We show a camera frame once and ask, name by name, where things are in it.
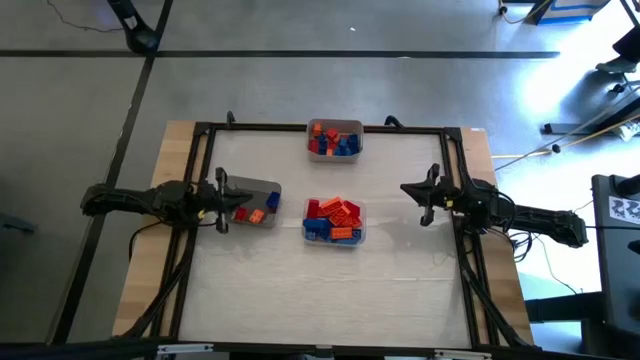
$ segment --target black stand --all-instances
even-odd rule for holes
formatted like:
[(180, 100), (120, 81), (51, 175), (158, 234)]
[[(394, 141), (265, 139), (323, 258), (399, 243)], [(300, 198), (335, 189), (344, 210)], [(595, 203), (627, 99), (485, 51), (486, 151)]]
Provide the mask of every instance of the black stand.
[(601, 291), (548, 299), (527, 300), (529, 321), (604, 320), (604, 294)]

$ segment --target concrete floor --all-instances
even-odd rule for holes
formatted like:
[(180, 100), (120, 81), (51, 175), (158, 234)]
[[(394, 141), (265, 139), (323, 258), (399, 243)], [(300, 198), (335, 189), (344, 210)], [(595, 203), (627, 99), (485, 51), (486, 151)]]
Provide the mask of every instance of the concrete floor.
[[(51, 1), (67, 21), (118, 26), (102, 0)], [(155, 25), (163, 1), (134, 3)], [(521, 154), (552, 139), (540, 134), (542, 124), (587, 121), (625, 96), (607, 92), (619, 78), (592, 71), (595, 63), (613, 56), (610, 45), (631, 28), (619, 2), (580, 25), (508, 25), (493, 18), (495, 9), (492, 1), (176, 1), (162, 50), (561, 55), (532, 60), (157, 59), (118, 186), (148, 186), (169, 120), (221, 121), (232, 110), (239, 121), (304, 123), (335, 117), (380, 124), (394, 114), (407, 125), (485, 128), (494, 154)], [(518, 18), (528, 9), (514, 6), (509, 15)], [(0, 2), (0, 31), (0, 50), (126, 49), (121, 33), (62, 24), (44, 0)], [(39, 226), (33, 236), (5, 234), (0, 241), (1, 341), (46, 338), (88, 222), (80, 214), (80, 199), (88, 185), (103, 179), (142, 64), (139, 58), (0, 58), (0, 211)], [(499, 185), (522, 204), (575, 209), (590, 199), (591, 175), (640, 173), (633, 157), (639, 149), (637, 139), (622, 143), (605, 136), (501, 170)], [(580, 215), (593, 224), (589, 207)], [(109, 336), (126, 276), (126, 242), (138, 226), (137, 216), (107, 218), (72, 341)], [(599, 286), (595, 234), (589, 235), (592, 243), (580, 250), (546, 242), (556, 276), (584, 291)], [(566, 293), (549, 276), (538, 247), (519, 269), (526, 298)], [(565, 334), (566, 341), (557, 334)], [(534, 336), (549, 349), (571, 351), (576, 341), (571, 326), (535, 326)]]

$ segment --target black metal frame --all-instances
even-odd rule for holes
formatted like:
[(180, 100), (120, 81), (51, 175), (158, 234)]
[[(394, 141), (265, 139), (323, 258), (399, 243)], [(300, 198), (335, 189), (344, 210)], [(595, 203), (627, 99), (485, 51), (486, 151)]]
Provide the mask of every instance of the black metal frame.
[[(187, 167), (185, 170), (184, 179), (191, 179), (193, 175), (193, 170), (195, 167), (195, 158), (198, 152), (199, 144), (201, 142), (201, 137), (208, 133), (207, 142), (205, 146), (205, 154), (202, 163), (202, 168), (200, 171), (200, 181), (203, 181), (210, 168), (211, 157), (213, 155), (213, 144), (215, 141), (215, 135), (217, 131), (291, 131), (291, 132), (305, 132), (307, 130), (306, 124), (261, 124), (261, 123), (237, 123), (233, 113), (227, 113), (227, 122), (226, 123), (197, 123), (194, 129), (193, 139), (191, 143), (191, 149), (189, 152), (189, 160), (187, 162)], [(464, 149), (462, 147), (462, 135), (459, 128), (441, 128), (441, 127), (405, 127), (403, 126), (395, 117), (389, 116), (385, 120), (385, 126), (364, 126), (365, 133), (382, 133), (382, 134), (422, 134), (422, 135), (435, 135), (438, 136), (440, 140), (440, 148), (442, 152), (442, 161), (446, 174), (453, 174), (453, 167), (451, 164), (451, 157), (449, 152), (449, 143), (453, 142), (456, 148), (456, 156), (458, 159), (458, 169), (464, 169), (466, 171), (466, 160), (464, 156)], [(182, 231), (173, 230), (171, 235), (171, 241), (169, 245), (169, 251), (167, 253), (167, 257), (165, 259), (165, 268), (163, 271), (163, 282), (161, 285), (166, 284), (167, 278), (169, 277), (171, 271), (169, 269), (173, 269), (173, 265), (175, 263), (175, 257), (178, 249), (178, 245), (180, 242), (180, 238), (182, 235)], [(189, 230), (189, 235), (187, 239), (187, 244), (185, 251), (188, 251), (188, 256), (193, 256), (193, 248), (195, 246), (195, 239), (197, 235), (197, 229)], [(476, 259), (476, 268), (480, 274), (480, 282), (482, 287), (488, 291), (489, 284), (487, 283), (487, 275), (486, 268), (484, 266), (484, 258), (482, 254), (482, 249), (480, 246), (474, 246), (473, 248), (474, 258)], [(464, 245), (462, 245), (462, 250), (459, 250), (459, 254), (462, 256), (466, 256)], [(478, 323), (475, 315), (475, 307), (474, 300), (472, 296), (472, 291), (469, 283), (465, 280), (464, 276), (462, 276), (462, 268), (461, 271), (461, 286), (462, 293), (464, 299), (465, 306), (465, 314), (467, 318), (467, 325), (469, 331), (469, 339), (471, 343), (471, 347), (475, 348), (480, 345), (480, 334), (478, 330)], [(171, 327), (169, 330), (169, 336), (172, 338), (177, 338), (180, 321), (182, 319), (182, 310), (184, 307), (185, 295), (188, 284), (188, 275), (189, 270), (187, 270), (184, 278), (180, 281), (177, 290), (176, 301), (174, 303), (174, 311), (171, 319)], [(487, 332), (489, 334), (490, 344), (498, 345), (499, 338), (497, 336), (497, 331), (495, 329), (495, 325), (490, 320), (490, 317), (487, 318)], [(158, 336), (160, 330), (160, 323), (162, 321), (162, 312), (160, 312), (151, 329), (151, 336)], [(239, 344), (233, 344), (233, 348), (236, 351), (242, 350), (242, 347), (239, 347)], [(250, 346), (250, 348), (255, 348), (258, 346), (257, 344), (254, 346)], [(268, 351), (269, 348), (272, 348), (271, 345), (260, 345), (261, 349)], [(296, 349), (300, 349), (298, 346), (284, 346), (284, 349), (289, 348), (291, 351), (296, 351)], [(416, 352), (416, 349), (400, 349), (400, 353), (403, 354), (420, 354), (420, 355), (428, 355), (432, 354), (433, 349), (420, 349), (420, 351)]]

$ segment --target black cable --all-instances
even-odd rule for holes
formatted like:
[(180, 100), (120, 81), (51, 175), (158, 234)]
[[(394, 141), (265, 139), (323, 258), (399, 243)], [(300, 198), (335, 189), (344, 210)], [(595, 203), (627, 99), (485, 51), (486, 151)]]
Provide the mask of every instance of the black cable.
[(577, 209), (573, 210), (573, 212), (577, 212), (578, 210), (582, 210), (582, 209), (586, 208), (586, 207), (587, 207), (587, 206), (589, 206), (589, 204), (591, 204), (592, 202), (593, 202), (593, 200), (589, 201), (588, 203), (586, 203), (586, 204), (584, 204), (584, 205), (580, 206), (579, 208), (577, 208)]
[(547, 255), (547, 246), (544, 244), (544, 241), (538, 239), (538, 241), (540, 242), (540, 244), (542, 244), (542, 250), (544, 250), (544, 258), (547, 260), (547, 267), (549, 268), (549, 274), (551, 274), (551, 277), (554, 278), (557, 282), (559, 282), (560, 284), (564, 285), (567, 287), (567, 289), (571, 290), (571, 292), (574, 295), (578, 295), (578, 293), (573, 290), (573, 288), (571, 286), (569, 286), (567, 283), (561, 281), (560, 279), (558, 279), (554, 274), (553, 274), (553, 270), (551, 270), (551, 263), (549, 262), (549, 256)]
[(162, 224), (162, 221), (157, 221), (154, 222), (153, 224), (149, 224), (149, 225), (145, 225), (143, 227), (141, 227), (140, 229), (136, 230), (133, 232), (133, 234), (131, 235), (131, 238), (129, 239), (129, 261), (131, 261), (131, 257), (133, 256), (133, 242), (135, 241), (136, 235), (138, 235), (140, 232), (147, 230), (149, 228), (152, 228), (158, 224)]
[(638, 230), (640, 226), (585, 226), (587, 229), (602, 229), (602, 230)]
[(80, 29), (80, 30), (93, 30), (93, 31), (97, 31), (97, 32), (101, 32), (101, 33), (110, 33), (110, 32), (115, 32), (115, 31), (121, 31), (122, 28), (115, 28), (115, 29), (98, 29), (98, 28), (94, 28), (91, 26), (84, 26), (84, 25), (76, 25), (74, 23), (70, 23), (67, 20), (64, 19), (64, 16), (62, 16), (62, 13), (60, 13), (60, 10), (58, 10), (58, 8), (53, 5), (53, 3), (51, 3), (51, 0), (46, 0), (47, 1), (47, 5), (51, 6), (53, 8), (53, 10), (56, 12), (56, 14), (58, 14), (58, 18), (60, 19), (60, 21), (63, 24), (69, 25), (71, 27), (74, 27), (76, 29)]

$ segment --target wooden board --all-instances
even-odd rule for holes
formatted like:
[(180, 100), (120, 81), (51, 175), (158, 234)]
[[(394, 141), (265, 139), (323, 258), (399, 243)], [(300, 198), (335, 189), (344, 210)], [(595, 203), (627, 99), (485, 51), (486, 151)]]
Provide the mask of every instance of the wooden board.
[[(156, 163), (153, 186), (170, 179), (182, 179), (194, 125), (194, 122), (186, 121), (168, 123)], [(495, 183), (486, 134), (482, 130), (466, 128), (462, 129), (462, 133), (467, 167), (471, 176)], [(201, 154), (198, 158), (196, 169), (200, 168)], [(170, 229), (163, 226), (150, 229), (138, 236), (114, 323), (114, 335), (126, 331), (157, 293), (169, 236)], [(504, 239), (495, 235), (483, 236), (482, 241), (494, 302), (520, 336), (531, 343), (531, 330), (511, 247)], [(481, 307), (476, 307), (479, 326), (483, 329), (483, 313)], [(168, 332), (171, 309), (172, 306), (167, 306), (165, 310), (161, 332), (163, 335)], [(486, 334), (481, 332), (481, 336), (486, 339)]]

